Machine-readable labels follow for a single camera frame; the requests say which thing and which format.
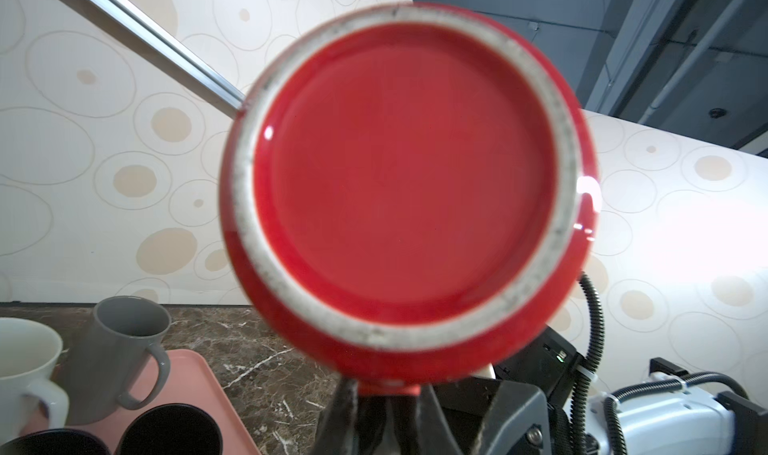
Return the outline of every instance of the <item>mug handle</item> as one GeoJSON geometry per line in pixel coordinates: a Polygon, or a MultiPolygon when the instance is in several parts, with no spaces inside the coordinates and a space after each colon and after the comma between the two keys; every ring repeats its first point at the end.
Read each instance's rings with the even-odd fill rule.
{"type": "Polygon", "coordinates": [[[118,403],[129,410],[139,410],[150,404],[152,400],[158,396],[160,391],[163,390],[165,382],[168,380],[168,375],[170,374],[170,359],[168,358],[168,354],[165,353],[165,349],[158,344],[150,344],[147,347],[147,351],[158,361],[158,381],[154,383],[154,387],[152,387],[152,391],[149,392],[147,398],[142,401],[133,398],[128,391],[122,392],[118,397],[118,403]]]}
{"type": "Polygon", "coordinates": [[[69,412],[69,397],[48,378],[38,378],[27,385],[27,394],[39,398],[48,408],[48,429],[63,428],[69,412]]]}

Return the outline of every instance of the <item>white robot part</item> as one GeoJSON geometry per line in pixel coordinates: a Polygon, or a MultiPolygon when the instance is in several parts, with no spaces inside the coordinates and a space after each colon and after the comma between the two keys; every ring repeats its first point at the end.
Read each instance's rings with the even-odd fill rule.
{"type": "MultiPolygon", "coordinates": [[[[653,373],[648,381],[670,377],[653,373]]],[[[586,432],[599,444],[599,455],[610,455],[603,401],[608,393],[587,402],[586,432]]],[[[699,387],[637,397],[619,406],[619,421],[630,455],[727,455],[734,442],[734,413],[699,387]]]]}

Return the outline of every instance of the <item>gray pipe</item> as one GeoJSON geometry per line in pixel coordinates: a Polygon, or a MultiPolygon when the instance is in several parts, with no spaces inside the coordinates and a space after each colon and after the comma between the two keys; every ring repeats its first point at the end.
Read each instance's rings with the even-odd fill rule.
{"type": "Polygon", "coordinates": [[[694,66],[696,61],[698,61],[698,59],[704,54],[704,52],[712,46],[712,43],[715,41],[717,35],[720,34],[730,19],[734,17],[736,11],[741,8],[741,5],[744,3],[744,1],[745,0],[731,0],[730,3],[728,3],[728,6],[726,6],[720,16],[717,17],[715,23],[712,24],[701,41],[696,44],[696,48],[694,48],[694,50],[690,53],[690,55],[688,55],[682,65],[680,65],[677,71],[670,77],[667,84],[664,85],[664,87],[659,91],[658,95],[656,95],[654,101],[648,105],[648,108],[645,109],[645,113],[642,117],[640,117],[638,123],[645,124],[648,121],[648,118],[650,118],[650,116],[654,114],[656,110],[658,110],[658,108],[667,98],[667,95],[669,95],[670,92],[672,92],[672,90],[677,86],[677,84],[680,83],[680,80],[686,76],[686,74],[694,66]]]}

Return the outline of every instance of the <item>marble countertop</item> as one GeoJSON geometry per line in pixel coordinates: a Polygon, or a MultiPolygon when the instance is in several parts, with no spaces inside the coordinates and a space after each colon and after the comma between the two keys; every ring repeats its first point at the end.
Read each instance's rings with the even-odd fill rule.
{"type": "MultiPolygon", "coordinates": [[[[261,452],[308,452],[318,414],[338,375],[293,349],[253,308],[167,308],[174,321],[163,346],[188,348],[205,357],[261,452]]],[[[89,307],[0,305],[0,317],[27,318],[54,328],[64,339],[62,359],[90,314],[89,307]]]]}

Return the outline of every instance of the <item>cable clip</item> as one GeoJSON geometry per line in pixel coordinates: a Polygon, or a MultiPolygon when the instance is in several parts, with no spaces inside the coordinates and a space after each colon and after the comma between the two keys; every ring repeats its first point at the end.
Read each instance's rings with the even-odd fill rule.
{"type": "Polygon", "coordinates": [[[681,392],[687,392],[688,391],[688,383],[686,383],[685,380],[683,380],[682,378],[678,377],[677,375],[669,375],[669,378],[667,378],[667,380],[670,380],[670,379],[671,380],[679,381],[680,389],[676,390],[676,391],[681,391],[681,392]]]}
{"type": "Polygon", "coordinates": [[[619,400],[613,393],[605,393],[606,398],[610,398],[614,403],[616,403],[616,410],[619,409],[619,406],[621,405],[621,400],[619,400]]]}
{"type": "Polygon", "coordinates": [[[582,375],[584,375],[585,377],[587,377],[590,383],[594,383],[599,380],[598,374],[587,370],[586,368],[584,368],[584,365],[577,365],[576,370],[582,375]]]}

